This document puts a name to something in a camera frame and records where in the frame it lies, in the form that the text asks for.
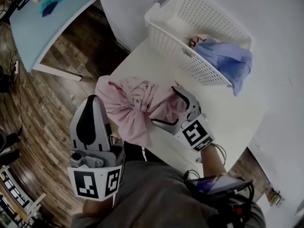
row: blue cloth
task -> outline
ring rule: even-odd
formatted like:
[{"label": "blue cloth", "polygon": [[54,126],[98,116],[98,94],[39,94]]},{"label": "blue cloth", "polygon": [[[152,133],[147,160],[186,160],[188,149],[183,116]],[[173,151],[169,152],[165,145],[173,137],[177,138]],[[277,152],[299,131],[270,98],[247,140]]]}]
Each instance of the blue cloth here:
[{"label": "blue cloth", "polygon": [[57,2],[51,2],[47,5],[47,7],[42,12],[42,17],[51,14],[55,6],[57,5]]},{"label": "blue cloth", "polygon": [[252,53],[232,43],[217,43],[213,39],[197,43],[194,51],[213,65],[231,83],[234,96],[242,89],[251,71]]},{"label": "blue cloth", "polygon": [[49,9],[50,7],[53,7],[53,9],[54,9],[54,7],[57,5],[57,3],[59,3],[59,2],[61,2],[62,0],[45,0],[42,4],[41,4],[41,6],[40,6],[40,11],[39,11],[39,13],[40,14],[43,14],[43,11],[45,10],[45,9]]}]

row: cable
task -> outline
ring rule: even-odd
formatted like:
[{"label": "cable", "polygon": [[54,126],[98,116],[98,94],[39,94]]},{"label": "cable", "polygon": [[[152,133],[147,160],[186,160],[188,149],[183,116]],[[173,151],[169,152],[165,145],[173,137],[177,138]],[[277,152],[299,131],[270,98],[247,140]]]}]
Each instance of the cable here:
[{"label": "cable", "polygon": [[199,173],[198,173],[196,170],[189,170],[189,171],[186,171],[186,173],[185,173],[185,175],[184,175],[185,178],[188,179],[188,176],[189,176],[190,174],[195,175],[198,179],[200,178],[200,175],[199,175]]},{"label": "cable", "polygon": [[0,81],[1,81],[1,79],[3,78],[3,76],[4,76],[4,72],[2,73],[2,75],[1,75],[1,77],[0,77]]},{"label": "cable", "polygon": [[[223,165],[225,166],[225,164],[226,164],[226,159],[227,159],[227,153],[226,153],[225,149],[224,149],[222,146],[220,146],[219,144],[213,143],[213,145],[214,145],[214,147],[216,147],[216,148],[221,152],[221,154],[222,154],[222,156],[223,156],[223,158],[224,158],[224,163],[223,163]],[[202,161],[201,158],[197,158],[195,162],[196,162],[196,163],[203,163],[203,161]]]},{"label": "cable", "polygon": [[18,74],[19,74],[19,81],[18,81],[18,84],[17,84],[17,92],[19,94],[19,110],[20,110],[20,117],[21,117],[21,127],[19,128],[18,133],[17,133],[18,136],[19,136],[19,138],[22,135],[22,131],[23,131],[23,117],[22,117],[22,112],[21,112],[21,94],[20,94],[20,91],[19,91],[19,84],[20,84],[20,81],[21,81],[21,79],[20,79],[20,72],[21,72],[21,70],[19,70],[19,72],[18,72]]},{"label": "cable", "polygon": [[2,9],[2,10],[0,10],[0,12],[1,12],[0,15],[3,13],[3,11],[7,12],[7,10]]},{"label": "cable", "polygon": [[[0,25],[1,25],[1,21],[0,21]],[[1,28],[1,26],[0,26],[0,28]],[[1,38],[1,34],[2,34],[3,30],[4,30],[4,28],[0,31],[0,38]]]},{"label": "cable", "polygon": [[10,50],[8,49],[9,51],[9,66],[8,68],[6,69],[6,71],[9,73],[9,78],[10,78],[10,82],[11,83],[14,83],[15,80],[16,80],[16,77],[17,75],[15,76],[14,80],[12,81],[12,76],[13,76],[13,73],[14,71],[16,70],[14,67],[15,67],[15,64],[16,64],[16,59],[17,59],[17,56],[16,56],[16,51],[17,49],[14,51],[14,53],[12,55],[10,55]]},{"label": "cable", "polygon": [[2,22],[2,25],[4,25],[6,28],[8,28],[11,31],[11,29],[9,27],[7,27],[4,22]]},{"label": "cable", "polygon": [[118,139],[118,140],[114,143],[114,146],[119,142],[119,140],[120,140],[120,139]]},{"label": "cable", "polygon": [[255,195],[255,188],[252,184],[252,182],[249,182],[248,185],[245,187],[249,190],[249,198],[247,199],[247,202],[245,204],[240,205],[242,209],[244,209],[244,217],[243,217],[243,224],[246,223],[250,219],[250,210],[251,210],[251,202],[253,200],[253,197]]}]

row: plastic basket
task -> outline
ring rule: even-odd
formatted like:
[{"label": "plastic basket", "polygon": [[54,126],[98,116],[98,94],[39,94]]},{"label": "plastic basket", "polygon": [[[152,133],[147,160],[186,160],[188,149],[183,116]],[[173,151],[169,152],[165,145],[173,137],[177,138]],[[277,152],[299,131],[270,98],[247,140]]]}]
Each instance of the plastic basket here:
[{"label": "plastic basket", "polygon": [[250,36],[207,0],[166,0],[145,14],[151,46],[203,85],[231,83],[188,47],[189,37],[208,34],[250,50]]}]

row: black cable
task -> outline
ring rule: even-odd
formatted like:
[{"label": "black cable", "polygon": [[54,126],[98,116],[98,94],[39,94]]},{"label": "black cable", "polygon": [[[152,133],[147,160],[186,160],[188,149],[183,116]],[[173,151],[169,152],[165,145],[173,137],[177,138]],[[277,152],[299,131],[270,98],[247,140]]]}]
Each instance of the black cable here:
[{"label": "black cable", "polygon": [[119,140],[120,140],[120,139],[118,139],[118,140],[113,144],[113,146],[115,146],[115,145],[119,142]]},{"label": "black cable", "polygon": [[20,94],[20,91],[19,91],[19,83],[20,83],[20,71],[18,72],[19,74],[19,81],[18,81],[18,84],[17,84],[17,92],[19,94],[19,110],[20,110],[20,117],[21,117],[21,127],[18,131],[18,136],[20,137],[22,135],[22,131],[23,131],[23,117],[22,117],[22,112],[21,112],[21,94]]},{"label": "black cable", "polygon": [[253,200],[254,195],[255,195],[255,188],[254,188],[252,182],[250,182],[250,183],[248,184],[248,188],[249,188],[249,199],[248,199],[248,203],[250,204],[250,203],[252,202],[252,200]]},{"label": "black cable", "polygon": [[185,178],[186,180],[188,180],[190,174],[195,175],[198,179],[200,178],[200,175],[199,175],[199,173],[198,173],[196,170],[189,170],[189,171],[186,171],[186,173],[185,173],[185,175],[184,175],[184,178]]},{"label": "black cable", "polygon": [[1,24],[4,25],[6,28],[8,28],[11,31],[11,29],[9,27],[7,27],[4,22],[2,22]]},{"label": "black cable", "polygon": [[[9,58],[9,60],[10,60],[10,61],[9,61],[9,64],[11,63],[11,59],[15,56],[16,51],[17,51],[17,48],[16,48],[16,50],[14,51],[14,53],[10,56],[10,58]],[[10,72],[11,75],[14,73],[14,70],[12,71],[12,69],[15,67],[15,64],[16,64],[16,62],[11,63],[11,66],[9,67],[9,72]]]},{"label": "black cable", "polygon": [[[222,146],[220,146],[219,144],[213,143],[213,145],[214,145],[216,148],[218,148],[218,150],[221,152],[221,154],[222,154],[222,156],[223,156],[223,158],[224,158],[224,163],[223,163],[223,165],[225,166],[226,160],[227,160],[227,153],[226,153],[225,149],[224,149]],[[197,158],[195,162],[196,162],[196,163],[203,163],[201,158]]]},{"label": "black cable", "polygon": [[7,10],[2,9],[2,10],[0,10],[0,12],[1,12],[0,15],[3,13],[3,11],[7,12]]}]

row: white wall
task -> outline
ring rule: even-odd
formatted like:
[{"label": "white wall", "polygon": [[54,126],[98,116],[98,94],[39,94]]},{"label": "white wall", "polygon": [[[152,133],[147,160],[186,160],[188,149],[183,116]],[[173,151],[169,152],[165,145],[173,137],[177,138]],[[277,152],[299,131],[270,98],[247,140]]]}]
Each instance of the white wall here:
[{"label": "white wall", "polygon": [[269,201],[267,199],[266,194],[264,193],[261,198],[256,202],[258,206],[260,206],[263,214],[267,214],[267,212],[271,209]]},{"label": "white wall", "polygon": [[295,217],[290,210],[284,207],[272,207],[266,215],[267,228],[289,228],[293,227],[300,217]]},{"label": "white wall", "polygon": [[133,51],[148,36],[143,17],[154,0],[100,1],[117,41]]}]

